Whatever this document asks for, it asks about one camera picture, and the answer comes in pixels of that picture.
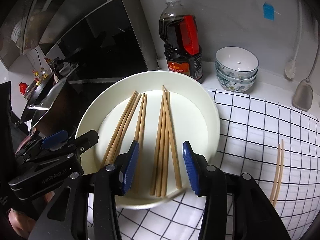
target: small bottle with red cap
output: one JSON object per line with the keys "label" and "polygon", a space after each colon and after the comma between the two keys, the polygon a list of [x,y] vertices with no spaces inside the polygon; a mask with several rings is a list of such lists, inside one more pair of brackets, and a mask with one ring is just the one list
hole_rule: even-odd
{"label": "small bottle with red cap", "polygon": [[165,0],[159,20],[159,34],[164,41],[164,55],[170,71],[188,75],[202,82],[202,49],[198,42],[195,16],[181,0]]}

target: white tablecloth with black grid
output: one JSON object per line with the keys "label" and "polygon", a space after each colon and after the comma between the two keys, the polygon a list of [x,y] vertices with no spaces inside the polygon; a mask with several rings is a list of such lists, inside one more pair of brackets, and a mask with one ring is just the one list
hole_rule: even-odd
{"label": "white tablecloth with black grid", "polygon": [[[224,90],[209,91],[220,115],[218,151],[211,162],[224,172],[253,176],[269,198],[277,146],[284,140],[284,170],[276,210],[292,239],[299,239],[320,206],[320,123],[280,103]],[[156,208],[118,210],[123,240],[197,240],[205,197],[187,190]],[[88,203],[88,236],[93,236],[93,195]],[[228,195],[226,239],[232,239],[232,196]]]}

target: silver bolt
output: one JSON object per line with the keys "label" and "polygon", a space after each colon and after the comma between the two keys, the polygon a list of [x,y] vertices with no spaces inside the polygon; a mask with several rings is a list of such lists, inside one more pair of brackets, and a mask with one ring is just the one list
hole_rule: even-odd
{"label": "silver bolt", "polygon": [[70,174],[70,178],[72,178],[72,179],[76,179],[76,178],[78,178],[79,177],[79,172],[73,172],[73,173],[71,173]]}
{"label": "silver bolt", "polygon": [[107,171],[113,171],[116,168],[116,166],[114,164],[108,164],[106,166],[106,170]]}
{"label": "silver bolt", "polygon": [[213,166],[213,165],[208,165],[207,166],[207,171],[215,171],[216,170],[216,167]]}
{"label": "silver bolt", "polygon": [[242,177],[246,180],[250,180],[251,179],[251,175],[249,173],[244,173],[242,174]]}

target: white brush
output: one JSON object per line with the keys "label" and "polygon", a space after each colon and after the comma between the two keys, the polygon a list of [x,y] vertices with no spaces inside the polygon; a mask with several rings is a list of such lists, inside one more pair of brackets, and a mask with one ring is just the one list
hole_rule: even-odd
{"label": "white brush", "polygon": [[300,41],[301,41],[301,35],[302,35],[302,5],[301,5],[301,0],[298,0],[298,7],[299,7],[299,24],[300,24],[300,29],[299,29],[299,40],[296,48],[296,53],[294,54],[294,58],[290,59],[289,62],[286,64],[284,68],[284,74],[285,76],[293,80],[295,74],[296,74],[296,58],[298,55],[299,47],[300,47]]}

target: wooden chopstick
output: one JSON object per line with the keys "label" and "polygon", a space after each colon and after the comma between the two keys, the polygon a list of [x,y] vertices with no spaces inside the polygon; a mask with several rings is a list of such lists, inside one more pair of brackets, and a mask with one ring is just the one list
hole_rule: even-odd
{"label": "wooden chopstick", "polygon": [[166,124],[166,114],[162,111],[162,123],[161,123],[161,135],[160,135],[160,148],[159,148],[159,158],[156,173],[156,197],[161,196],[161,180],[162,180],[162,168],[163,168],[163,153],[164,153],[164,139],[165,139],[165,124]]}
{"label": "wooden chopstick", "polygon": [[[170,108],[170,93],[167,91],[168,106]],[[169,163],[169,129],[168,118],[166,116],[165,122],[165,135],[164,135],[164,155],[163,155],[163,168],[162,168],[162,185],[161,185],[161,197],[167,195],[167,183],[168,183],[168,163]]]}
{"label": "wooden chopstick", "polygon": [[121,133],[122,133],[122,131],[123,131],[123,129],[124,129],[125,122],[127,121],[128,116],[129,116],[129,114],[130,114],[130,112],[131,112],[131,109],[132,109],[132,107],[133,107],[133,105],[134,105],[136,96],[137,96],[137,94],[134,96],[133,101],[131,102],[131,104],[130,104],[130,106],[129,106],[129,108],[128,108],[128,111],[127,111],[127,113],[125,114],[124,119],[123,119],[123,121],[122,121],[122,123],[121,123],[121,125],[120,125],[118,134],[117,134],[117,136],[116,136],[116,138],[115,138],[115,141],[113,142],[113,144],[112,144],[112,146],[111,146],[110,152],[109,152],[109,154],[108,154],[108,156],[107,156],[107,160],[106,160],[106,163],[107,163],[107,164],[112,163],[112,160],[113,160],[113,158],[114,158],[114,156],[115,156],[116,148],[117,148],[117,146],[118,146],[118,142],[119,142],[119,140],[120,140]]}
{"label": "wooden chopstick", "polygon": [[282,173],[283,173],[283,163],[284,163],[284,141],[283,139],[281,140],[281,163],[280,163],[280,174],[279,174],[279,180],[277,183],[277,190],[276,190],[276,196],[275,199],[273,201],[273,206],[276,206],[277,200],[278,200],[278,196],[279,196],[279,192],[280,192],[280,186],[281,186],[281,180],[282,180]]}
{"label": "wooden chopstick", "polygon": [[140,100],[140,97],[141,97],[141,94],[138,94],[138,96],[136,97],[136,100],[134,101],[133,107],[131,108],[131,111],[130,111],[130,113],[129,113],[129,116],[128,116],[127,120],[125,121],[123,130],[122,130],[122,133],[121,133],[121,137],[120,137],[120,139],[119,139],[119,142],[118,142],[118,145],[117,145],[116,152],[115,152],[115,155],[114,155],[114,157],[113,157],[112,163],[115,162],[116,157],[117,157],[117,156],[119,155],[119,153],[120,153],[121,143],[122,143],[122,141],[123,141],[123,138],[124,138],[125,132],[127,131],[127,128],[128,128],[128,126],[129,126],[129,123],[130,123],[130,121],[131,121],[131,119],[132,119],[133,113],[134,113],[134,111],[135,111],[136,108],[137,108],[137,104],[138,104],[138,102],[139,102],[139,100]]}
{"label": "wooden chopstick", "polygon": [[151,185],[150,185],[150,192],[149,192],[150,195],[154,195],[156,193],[156,174],[157,174],[157,166],[158,166],[158,159],[159,159],[159,149],[160,149],[162,113],[163,113],[163,97],[161,99],[161,107],[160,107],[159,122],[158,122],[158,131],[157,131],[157,138],[156,138],[155,156],[154,156],[154,159],[153,159],[153,169],[152,169]]}
{"label": "wooden chopstick", "polygon": [[101,164],[100,164],[100,168],[102,168],[102,167],[104,166],[105,162],[106,162],[106,159],[107,159],[108,154],[109,154],[109,152],[110,152],[110,149],[111,149],[111,147],[112,147],[112,145],[113,145],[113,142],[114,142],[114,140],[116,139],[116,136],[117,136],[117,134],[118,134],[118,132],[119,132],[120,126],[121,126],[121,124],[122,124],[122,121],[123,121],[126,113],[128,112],[128,109],[129,109],[129,107],[130,107],[130,105],[131,105],[131,103],[132,103],[132,101],[133,101],[133,99],[134,99],[134,97],[135,97],[136,94],[137,94],[137,92],[134,91],[133,94],[132,94],[132,96],[131,96],[131,98],[130,98],[130,100],[129,100],[129,102],[128,102],[128,104],[127,104],[127,106],[125,107],[125,109],[124,109],[124,111],[123,111],[123,113],[122,113],[122,116],[120,117],[120,120],[119,120],[119,122],[118,122],[118,124],[117,124],[117,126],[116,126],[115,131],[113,132],[113,135],[112,135],[112,137],[111,137],[111,140],[110,140],[110,142],[109,142],[109,145],[108,145],[108,147],[107,147],[107,149],[106,149],[106,152],[105,152],[105,154],[104,154],[104,156],[103,156],[102,162],[101,162]]}
{"label": "wooden chopstick", "polygon": [[275,178],[273,180],[273,185],[272,185],[272,190],[271,190],[271,195],[270,195],[270,202],[273,204],[273,200],[275,198],[275,192],[276,192],[276,186],[277,186],[277,181],[279,178],[279,164],[280,164],[280,144],[278,144],[278,155],[277,155],[277,165],[276,165],[276,173],[275,173]]}
{"label": "wooden chopstick", "polygon": [[142,100],[141,100],[141,105],[140,105],[140,110],[139,110],[139,115],[138,115],[137,126],[136,126],[136,132],[134,134],[134,140],[135,141],[139,140],[139,131],[140,131],[140,124],[141,124],[141,117],[142,117],[142,110],[143,110],[143,102],[144,102],[144,97],[145,96],[146,96],[146,94],[143,93]]}
{"label": "wooden chopstick", "polygon": [[175,179],[176,179],[177,189],[180,189],[180,188],[182,188],[180,166],[179,166],[179,160],[178,160],[178,154],[177,154],[176,145],[174,143],[172,122],[171,122],[171,118],[170,118],[170,111],[169,111],[169,107],[168,107],[167,96],[166,96],[166,93],[164,91],[164,86],[162,86],[162,94],[163,94],[163,98],[164,98],[164,109],[165,109],[165,113],[166,113],[166,116],[167,116],[168,122],[169,122],[168,123],[169,141],[170,141],[170,146],[171,146],[173,168],[174,168],[174,176],[175,176]]}
{"label": "wooden chopstick", "polygon": [[143,94],[143,101],[142,104],[142,112],[141,116],[139,116],[138,121],[140,119],[139,125],[139,135],[138,135],[138,142],[139,142],[139,156],[138,156],[138,163],[134,173],[134,184],[133,184],[133,191],[134,193],[139,192],[139,177],[140,177],[140,166],[141,166],[141,153],[142,153],[142,144],[143,144],[143,135],[144,135],[144,124],[146,120],[146,108],[147,108],[147,94]]}

